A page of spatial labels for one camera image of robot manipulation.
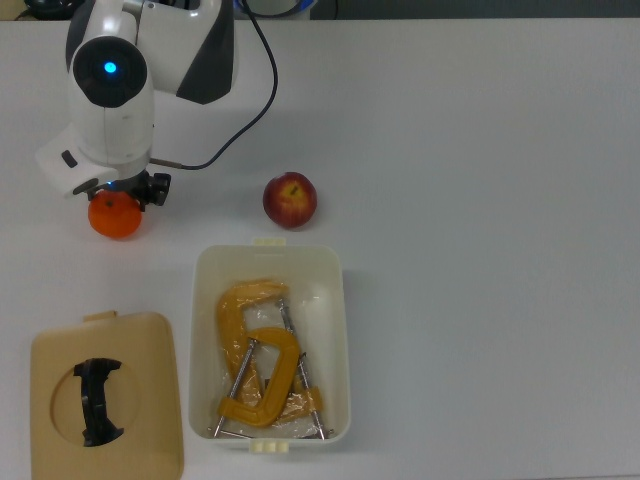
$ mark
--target white table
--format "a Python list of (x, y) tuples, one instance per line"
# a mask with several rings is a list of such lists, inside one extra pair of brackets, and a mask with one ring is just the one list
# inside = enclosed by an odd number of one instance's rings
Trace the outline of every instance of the white table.
[[(265, 31), (273, 109), (113, 242), (34, 161), (68, 122), (66, 24), (0, 24), (2, 477), (30, 477), (32, 339), (108, 309), (171, 320), (186, 480), (640, 474), (640, 20)], [(199, 163), (262, 107), (266, 56), (249, 24), (238, 42), (222, 101), (158, 95), (155, 156)], [(287, 170), (320, 195), (296, 233), (261, 205)], [(327, 451), (229, 453), (190, 430), (196, 258), (255, 237), (341, 258), (352, 427)]]

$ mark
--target red apple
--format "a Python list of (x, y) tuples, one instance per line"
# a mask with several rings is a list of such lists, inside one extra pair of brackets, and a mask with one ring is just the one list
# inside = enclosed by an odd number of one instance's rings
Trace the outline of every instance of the red apple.
[(262, 206), (269, 218), (281, 227), (297, 228), (311, 219), (318, 206), (318, 197), (307, 177), (287, 172), (267, 184)]

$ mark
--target orange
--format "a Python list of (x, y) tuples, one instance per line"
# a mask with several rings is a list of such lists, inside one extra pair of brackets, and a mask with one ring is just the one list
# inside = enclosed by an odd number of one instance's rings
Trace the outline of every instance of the orange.
[(140, 222), (140, 205), (125, 192), (102, 190), (89, 203), (89, 223), (106, 237), (128, 237), (138, 229)]

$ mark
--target blue indicator light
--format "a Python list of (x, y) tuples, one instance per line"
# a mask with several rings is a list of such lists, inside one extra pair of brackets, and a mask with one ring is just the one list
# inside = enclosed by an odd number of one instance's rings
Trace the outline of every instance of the blue indicator light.
[(118, 67), (116, 66), (115, 63), (113, 62), (105, 62), (104, 64), (104, 71), (107, 73), (116, 73), (116, 70), (118, 70)]

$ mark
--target beige lid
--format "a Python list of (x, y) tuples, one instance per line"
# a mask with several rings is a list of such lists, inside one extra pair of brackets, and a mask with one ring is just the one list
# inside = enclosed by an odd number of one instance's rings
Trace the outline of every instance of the beige lid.
[[(74, 367), (96, 358), (120, 362), (98, 384), (108, 420), (124, 431), (108, 443), (86, 447), (81, 377), (74, 376)], [(180, 400), (171, 327), (164, 317), (106, 312), (36, 337), (31, 458), (33, 480), (180, 478)]]

